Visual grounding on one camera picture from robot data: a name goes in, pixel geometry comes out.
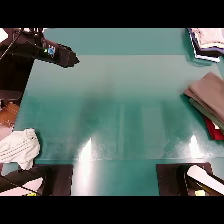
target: black cable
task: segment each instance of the black cable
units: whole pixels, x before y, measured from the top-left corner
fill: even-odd
[[[34,190],[31,190],[31,189],[29,189],[29,188],[26,188],[26,187],[23,187],[23,186],[20,186],[20,185],[18,185],[18,184],[15,184],[15,183],[11,182],[8,178],[6,178],[6,177],[4,177],[4,176],[2,176],[2,175],[0,175],[0,177],[3,178],[3,179],[4,179],[5,181],[7,181],[8,183],[10,183],[11,185],[15,186],[15,187],[20,187],[20,188],[23,188],[23,189],[26,190],[26,191],[31,191],[32,193],[35,193],[35,194],[37,194],[37,195],[39,195],[39,196],[42,196],[41,194],[39,194],[38,192],[36,192],[36,191],[34,191]]]
[[[9,47],[5,50],[5,52],[2,54],[2,56],[0,57],[0,61],[2,60],[2,58],[6,55],[6,53],[10,50],[10,48],[13,46],[13,44],[18,40],[19,36],[22,34],[24,28],[21,28],[21,30],[19,31],[17,37],[11,42],[11,44],[9,45]]]

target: white towel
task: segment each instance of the white towel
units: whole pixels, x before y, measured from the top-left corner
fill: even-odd
[[[23,170],[29,170],[39,151],[34,129],[14,131],[0,141],[0,163],[17,162]]]

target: yellow sticker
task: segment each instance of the yellow sticker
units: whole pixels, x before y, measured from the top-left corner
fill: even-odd
[[[27,194],[26,196],[37,196],[36,193],[30,193],[30,194]]]
[[[205,196],[205,191],[204,190],[195,191],[195,195],[196,196]]]

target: green table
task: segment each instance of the green table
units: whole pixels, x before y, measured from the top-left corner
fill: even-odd
[[[15,130],[35,128],[36,162],[74,164],[72,195],[158,195],[155,164],[209,161],[212,141],[182,93],[223,61],[195,60],[186,29],[49,29],[80,59],[63,69],[35,61]]]

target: red cloth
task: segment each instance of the red cloth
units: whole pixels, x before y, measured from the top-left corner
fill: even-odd
[[[224,135],[219,129],[215,129],[215,125],[212,123],[212,121],[208,119],[206,116],[203,117],[211,138],[214,140],[224,140]]]

